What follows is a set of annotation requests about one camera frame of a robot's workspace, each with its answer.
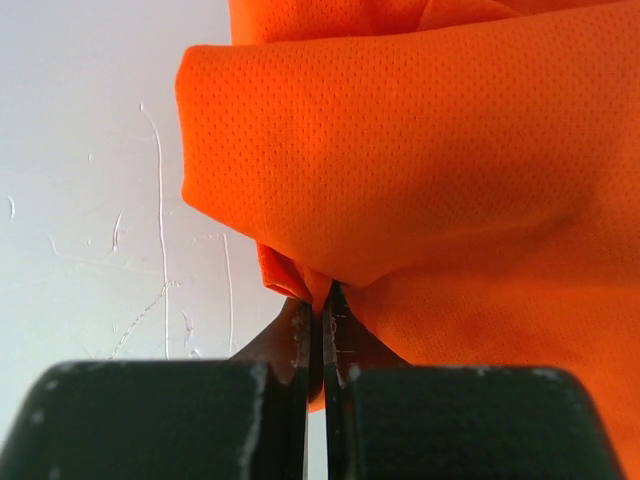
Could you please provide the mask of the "orange t shirt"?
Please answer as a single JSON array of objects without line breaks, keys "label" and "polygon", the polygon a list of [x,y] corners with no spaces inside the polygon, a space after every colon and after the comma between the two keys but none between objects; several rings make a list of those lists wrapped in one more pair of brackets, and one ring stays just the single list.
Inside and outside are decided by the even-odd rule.
[{"label": "orange t shirt", "polygon": [[234,1],[176,78],[187,204],[406,360],[555,365],[639,473],[639,5]]}]

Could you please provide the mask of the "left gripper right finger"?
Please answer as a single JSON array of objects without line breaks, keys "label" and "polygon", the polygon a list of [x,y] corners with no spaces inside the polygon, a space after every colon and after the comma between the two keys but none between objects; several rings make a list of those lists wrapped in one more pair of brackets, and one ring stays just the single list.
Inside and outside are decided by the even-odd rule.
[{"label": "left gripper right finger", "polygon": [[546,366],[413,366],[333,285],[322,312],[332,479],[620,479],[594,402]]}]

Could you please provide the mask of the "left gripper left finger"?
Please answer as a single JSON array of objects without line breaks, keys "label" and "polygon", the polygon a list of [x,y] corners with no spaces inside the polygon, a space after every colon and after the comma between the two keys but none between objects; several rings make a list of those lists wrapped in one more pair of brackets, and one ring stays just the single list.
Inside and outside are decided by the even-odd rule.
[{"label": "left gripper left finger", "polygon": [[310,307],[227,360],[67,361],[33,384],[5,479],[304,479]]}]

